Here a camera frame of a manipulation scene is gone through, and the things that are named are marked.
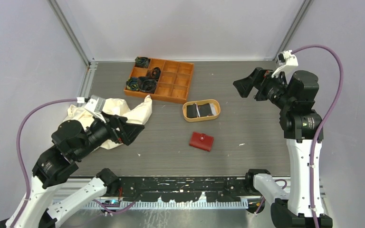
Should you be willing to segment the tan oval tray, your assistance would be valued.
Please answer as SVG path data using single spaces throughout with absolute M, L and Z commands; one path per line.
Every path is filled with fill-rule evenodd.
M 215 116 L 208 116 L 208 117 L 199 117 L 199 118 L 188 118 L 186 116 L 186 107 L 188 105 L 192 105 L 194 103 L 197 103 L 198 105 L 201 105 L 201 104 L 206 104 L 206 103 L 211 103 L 211 104 L 214 104 L 215 108 L 216 108 L 216 112 L 217 114 Z M 183 111 L 183 116 L 185 118 L 186 121 L 188 122 L 199 122 L 199 121 L 208 121 L 208 120 L 213 120 L 213 119 L 216 119 L 219 114 L 220 114 L 220 111 L 221 111 L 221 108 L 220 108 L 220 104 L 218 103 L 218 101 L 214 100 L 214 99 L 207 99 L 207 100 L 200 100 L 200 101 L 190 101 L 190 102 L 186 102 L 183 107 L 182 107 L 182 111 Z

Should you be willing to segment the red card holder wallet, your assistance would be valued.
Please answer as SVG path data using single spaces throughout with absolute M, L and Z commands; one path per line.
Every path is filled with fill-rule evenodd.
M 189 145 L 191 147 L 210 152 L 213 142 L 214 137 L 204 133 L 193 132 L 189 141 Z

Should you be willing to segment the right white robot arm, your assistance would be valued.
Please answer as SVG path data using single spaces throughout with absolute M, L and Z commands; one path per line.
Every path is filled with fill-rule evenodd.
M 270 204 L 277 228 L 330 228 L 333 220 L 325 213 L 320 194 L 318 162 L 322 147 L 322 117 L 313 109 L 319 90 L 318 77 L 298 70 L 290 80 L 280 73 L 258 67 L 247 77 L 233 82 L 241 97 L 252 89 L 257 101 L 270 101 L 279 110 L 290 159 L 290 190 L 285 192 L 267 170 L 250 169 L 245 189 L 262 195 Z

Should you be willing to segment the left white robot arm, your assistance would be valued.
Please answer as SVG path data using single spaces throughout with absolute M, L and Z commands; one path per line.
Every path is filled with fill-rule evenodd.
M 0 228 L 59 228 L 82 206 L 97 197 L 114 196 L 119 192 L 119 178 L 109 169 L 102 169 L 76 193 L 53 205 L 55 193 L 78 169 L 82 161 L 107 140 L 130 145 L 144 125 L 128 123 L 118 115 L 94 118 L 84 128 L 81 122 L 63 122 L 52 134 L 53 146 L 44 151 L 32 169 L 29 192 L 12 217 L 0 221 Z

